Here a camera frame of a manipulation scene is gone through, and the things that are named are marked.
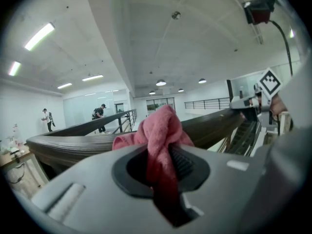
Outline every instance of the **pink cloth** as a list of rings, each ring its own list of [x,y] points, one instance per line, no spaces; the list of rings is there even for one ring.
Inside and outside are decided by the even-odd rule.
[[[165,105],[142,121],[136,133],[114,139],[113,150],[125,146],[147,143],[148,160],[146,179],[153,187],[154,201],[166,208],[178,204],[178,186],[175,169],[168,152],[171,143],[194,146],[182,130],[175,111]]]

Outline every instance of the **black backpack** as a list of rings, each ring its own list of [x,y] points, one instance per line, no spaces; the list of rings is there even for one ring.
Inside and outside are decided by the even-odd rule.
[[[96,119],[97,108],[92,112],[92,119]]]

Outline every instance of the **glass wall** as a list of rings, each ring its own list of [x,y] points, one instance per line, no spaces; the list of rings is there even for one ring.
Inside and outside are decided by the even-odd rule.
[[[176,110],[175,107],[175,98],[164,98],[164,99],[150,99],[146,101],[147,106],[147,113],[150,115],[151,113],[155,112],[159,108],[161,108],[164,105],[171,106],[174,110]]]
[[[125,107],[123,103],[115,104],[116,113],[125,112]]]
[[[239,91],[243,93],[243,97],[254,95],[254,85],[260,79],[262,73],[249,75],[246,77],[231,80],[234,96],[239,96]]]
[[[105,104],[104,116],[115,114],[113,92],[100,92],[65,99],[64,116],[66,127],[91,121],[92,112]]]

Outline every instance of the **window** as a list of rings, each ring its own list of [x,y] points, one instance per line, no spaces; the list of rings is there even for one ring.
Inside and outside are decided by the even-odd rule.
[[[124,108],[124,106],[123,106],[123,103],[115,104],[115,108],[116,108],[116,114],[125,111],[125,108]]]
[[[155,112],[159,108],[161,108],[164,105],[171,106],[174,110],[176,110],[175,107],[175,98],[164,98],[164,99],[149,99],[146,101],[147,106],[147,113],[150,115],[151,113]]]

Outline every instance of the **curved wooden handrail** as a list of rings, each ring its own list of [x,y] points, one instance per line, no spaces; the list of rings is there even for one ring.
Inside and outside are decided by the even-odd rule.
[[[29,150],[41,162],[50,166],[60,164],[70,167],[86,157],[110,151],[114,138],[126,133],[98,136],[83,135],[128,112],[35,136],[29,138],[26,142]],[[208,149],[231,133],[242,121],[243,119],[238,112],[225,109],[210,115],[183,121],[182,127],[196,147]]]

